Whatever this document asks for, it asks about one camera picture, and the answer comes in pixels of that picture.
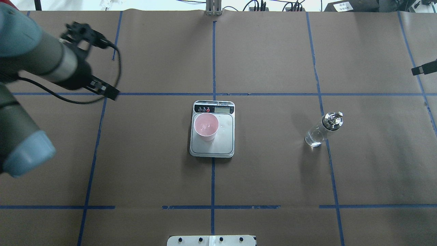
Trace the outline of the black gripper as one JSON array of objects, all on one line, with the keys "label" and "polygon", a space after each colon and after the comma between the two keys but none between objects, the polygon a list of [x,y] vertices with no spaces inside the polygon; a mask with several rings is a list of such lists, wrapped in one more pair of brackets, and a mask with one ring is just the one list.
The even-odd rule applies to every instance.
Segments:
[{"label": "black gripper", "polygon": [[60,39],[75,54],[77,67],[69,78],[60,82],[60,86],[67,90],[86,88],[97,95],[115,101],[120,91],[115,86],[95,77],[86,61],[92,46],[106,49],[114,48],[115,45],[103,34],[93,30],[89,24],[72,22],[66,24],[66,28],[67,30],[61,34]]}]

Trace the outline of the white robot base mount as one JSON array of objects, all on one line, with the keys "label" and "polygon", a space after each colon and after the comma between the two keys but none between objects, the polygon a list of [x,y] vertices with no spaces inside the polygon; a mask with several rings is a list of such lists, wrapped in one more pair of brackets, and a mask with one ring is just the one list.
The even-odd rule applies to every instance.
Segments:
[{"label": "white robot base mount", "polygon": [[257,246],[254,235],[180,235],[171,236],[167,246]]}]

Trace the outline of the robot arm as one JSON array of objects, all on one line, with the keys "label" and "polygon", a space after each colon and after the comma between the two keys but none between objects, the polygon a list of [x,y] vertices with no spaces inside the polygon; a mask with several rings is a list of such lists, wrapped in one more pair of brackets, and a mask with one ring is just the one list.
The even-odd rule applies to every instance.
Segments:
[{"label": "robot arm", "polygon": [[[114,84],[97,78],[87,61],[93,47],[113,49]],[[18,96],[37,96],[16,86],[26,82],[66,103],[95,104],[116,100],[122,76],[117,45],[89,24],[66,24],[59,37],[47,32],[12,3],[1,1],[1,173],[20,177],[52,159],[56,148],[28,114]]]}]

